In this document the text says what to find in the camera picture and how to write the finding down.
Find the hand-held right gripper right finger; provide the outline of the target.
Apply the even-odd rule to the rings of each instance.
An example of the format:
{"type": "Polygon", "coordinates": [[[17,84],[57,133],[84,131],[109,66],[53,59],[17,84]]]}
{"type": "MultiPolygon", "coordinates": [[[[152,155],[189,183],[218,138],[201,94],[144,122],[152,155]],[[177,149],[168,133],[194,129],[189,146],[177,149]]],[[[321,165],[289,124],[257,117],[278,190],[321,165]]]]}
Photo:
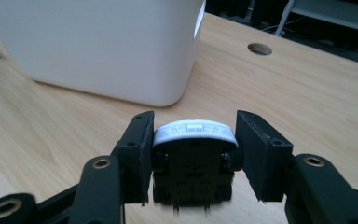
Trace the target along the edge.
{"type": "Polygon", "coordinates": [[[292,158],[293,144],[257,114],[238,110],[236,139],[243,152],[242,170],[262,202],[281,202],[282,171],[292,158]]]}

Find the white toy car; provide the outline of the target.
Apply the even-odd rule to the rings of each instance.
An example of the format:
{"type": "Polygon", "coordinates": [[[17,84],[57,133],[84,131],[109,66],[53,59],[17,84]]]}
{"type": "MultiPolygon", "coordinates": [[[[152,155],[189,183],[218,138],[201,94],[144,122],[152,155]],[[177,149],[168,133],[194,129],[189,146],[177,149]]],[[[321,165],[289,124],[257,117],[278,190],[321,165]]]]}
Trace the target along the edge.
{"type": "Polygon", "coordinates": [[[207,119],[177,120],[158,127],[152,146],[153,200],[202,207],[228,202],[234,173],[242,166],[234,132],[207,119]]]}

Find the white plastic storage bin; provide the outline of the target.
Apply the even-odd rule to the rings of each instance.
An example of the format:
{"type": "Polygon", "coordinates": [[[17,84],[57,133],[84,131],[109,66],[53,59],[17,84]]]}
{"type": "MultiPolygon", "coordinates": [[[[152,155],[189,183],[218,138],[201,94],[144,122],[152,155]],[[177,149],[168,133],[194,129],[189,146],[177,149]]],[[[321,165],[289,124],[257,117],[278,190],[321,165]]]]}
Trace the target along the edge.
{"type": "Polygon", "coordinates": [[[206,0],[0,0],[0,40],[31,79],[134,103],[184,94],[206,0]]]}

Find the white metal desk frame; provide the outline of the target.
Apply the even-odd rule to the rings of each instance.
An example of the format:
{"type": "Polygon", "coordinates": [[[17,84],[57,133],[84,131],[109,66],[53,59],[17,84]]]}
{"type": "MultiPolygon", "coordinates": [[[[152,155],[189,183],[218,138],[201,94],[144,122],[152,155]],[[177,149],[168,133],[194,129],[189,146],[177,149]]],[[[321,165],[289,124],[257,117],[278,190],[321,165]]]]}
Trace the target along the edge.
{"type": "Polygon", "coordinates": [[[345,0],[288,0],[275,35],[280,35],[291,13],[358,30],[358,3],[345,0]]]}

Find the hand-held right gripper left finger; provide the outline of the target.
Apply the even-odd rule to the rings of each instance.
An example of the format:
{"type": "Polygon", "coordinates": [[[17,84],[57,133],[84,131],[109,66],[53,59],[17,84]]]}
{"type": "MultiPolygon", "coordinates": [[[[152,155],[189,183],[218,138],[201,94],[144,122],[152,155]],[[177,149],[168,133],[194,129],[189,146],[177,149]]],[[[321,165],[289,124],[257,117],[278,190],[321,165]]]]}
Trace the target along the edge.
{"type": "Polygon", "coordinates": [[[153,111],[134,116],[116,144],[116,157],[123,169],[120,181],[124,203],[145,204],[149,201],[154,117],[153,111]]]}

